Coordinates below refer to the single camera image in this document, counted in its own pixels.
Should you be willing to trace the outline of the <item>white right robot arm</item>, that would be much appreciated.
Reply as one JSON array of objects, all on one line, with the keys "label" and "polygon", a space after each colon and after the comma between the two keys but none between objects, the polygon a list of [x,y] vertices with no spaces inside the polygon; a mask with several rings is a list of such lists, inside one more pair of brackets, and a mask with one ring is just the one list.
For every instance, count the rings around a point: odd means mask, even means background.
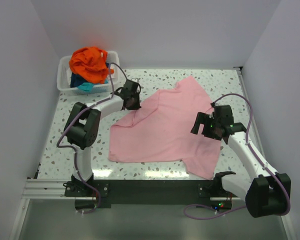
[{"label": "white right robot arm", "polygon": [[279,173],[272,167],[255,147],[249,137],[248,129],[235,122],[229,105],[212,105],[211,114],[198,112],[191,133],[213,140],[224,141],[237,155],[249,179],[240,179],[233,171],[219,172],[206,187],[210,194],[223,197],[232,193],[245,202],[246,208],[254,218],[278,215],[290,211],[291,179],[286,173]]}]

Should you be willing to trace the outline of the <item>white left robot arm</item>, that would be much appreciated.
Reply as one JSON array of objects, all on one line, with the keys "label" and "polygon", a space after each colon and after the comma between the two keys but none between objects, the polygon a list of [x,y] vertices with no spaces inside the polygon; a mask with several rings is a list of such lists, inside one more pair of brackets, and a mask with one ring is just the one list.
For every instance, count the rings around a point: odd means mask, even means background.
[{"label": "white left robot arm", "polygon": [[140,109],[140,92],[140,84],[127,79],[122,87],[96,103],[77,102],[73,105],[57,147],[74,151],[71,179],[78,181],[75,189],[82,196],[89,196],[94,190],[91,150],[101,119],[119,111]]}]

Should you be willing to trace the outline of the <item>pink t shirt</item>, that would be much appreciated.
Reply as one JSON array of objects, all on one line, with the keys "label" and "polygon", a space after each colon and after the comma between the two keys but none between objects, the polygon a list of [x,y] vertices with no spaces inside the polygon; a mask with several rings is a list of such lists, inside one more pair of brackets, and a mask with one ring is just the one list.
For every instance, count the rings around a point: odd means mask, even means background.
[{"label": "pink t shirt", "polygon": [[211,114],[211,99],[189,76],[159,89],[141,108],[110,127],[108,159],[120,163],[184,162],[186,171],[210,180],[221,151],[218,140],[192,134],[199,112]]}]

